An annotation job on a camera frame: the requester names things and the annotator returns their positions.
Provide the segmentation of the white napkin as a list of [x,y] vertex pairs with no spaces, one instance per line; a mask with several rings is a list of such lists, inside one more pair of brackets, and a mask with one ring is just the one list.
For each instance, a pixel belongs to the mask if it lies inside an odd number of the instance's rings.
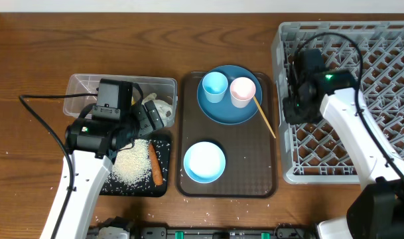
[[164,126],[170,127],[173,124],[172,105],[166,103],[164,100],[159,100],[156,93],[150,93],[143,99],[142,104],[149,101],[153,101],[155,104]]

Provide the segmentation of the wooden chopstick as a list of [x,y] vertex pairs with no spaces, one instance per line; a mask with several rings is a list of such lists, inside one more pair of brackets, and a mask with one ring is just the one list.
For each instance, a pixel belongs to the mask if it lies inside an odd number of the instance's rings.
[[259,101],[257,100],[256,96],[253,97],[253,101],[255,102],[257,109],[259,111],[259,113],[261,114],[261,117],[263,118],[263,121],[265,122],[265,125],[267,126],[267,128],[269,129],[271,135],[273,136],[274,139],[276,139],[276,135],[275,132],[273,131],[273,128],[271,127],[269,120],[267,119],[264,111],[262,110],[261,104],[259,103]]

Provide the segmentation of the white rice pile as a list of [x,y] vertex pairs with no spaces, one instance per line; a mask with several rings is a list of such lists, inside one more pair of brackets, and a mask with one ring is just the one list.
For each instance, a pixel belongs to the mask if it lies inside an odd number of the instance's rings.
[[149,141],[136,139],[118,151],[109,177],[127,186],[135,186],[148,181],[150,176]]

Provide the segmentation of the orange carrot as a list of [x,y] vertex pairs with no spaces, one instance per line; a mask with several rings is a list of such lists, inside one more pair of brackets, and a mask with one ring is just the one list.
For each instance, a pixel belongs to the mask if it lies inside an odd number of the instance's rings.
[[156,186],[161,186],[163,184],[163,176],[161,168],[159,166],[159,161],[157,159],[157,154],[152,143],[148,144],[149,159],[151,160],[151,171],[153,182]]

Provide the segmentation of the light blue bowl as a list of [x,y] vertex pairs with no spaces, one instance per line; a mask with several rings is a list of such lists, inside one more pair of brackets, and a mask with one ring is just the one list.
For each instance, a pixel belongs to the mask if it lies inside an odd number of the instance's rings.
[[226,168],[226,156],[215,143],[201,141],[190,146],[183,158],[183,166],[190,179],[208,184],[218,180]]

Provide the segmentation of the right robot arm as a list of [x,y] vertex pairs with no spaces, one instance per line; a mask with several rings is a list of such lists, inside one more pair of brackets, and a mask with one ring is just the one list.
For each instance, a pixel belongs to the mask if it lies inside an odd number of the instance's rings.
[[366,108],[348,70],[330,70],[321,52],[298,52],[283,99],[289,124],[326,120],[338,134],[362,188],[346,215],[316,227],[319,238],[404,238],[404,160]]

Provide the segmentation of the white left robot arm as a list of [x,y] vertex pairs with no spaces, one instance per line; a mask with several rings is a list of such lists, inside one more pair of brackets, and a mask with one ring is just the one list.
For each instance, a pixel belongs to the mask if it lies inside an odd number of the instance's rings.
[[85,238],[96,201],[118,152],[163,128],[153,102],[133,100],[140,86],[101,79],[96,102],[66,128],[62,176],[42,238]]

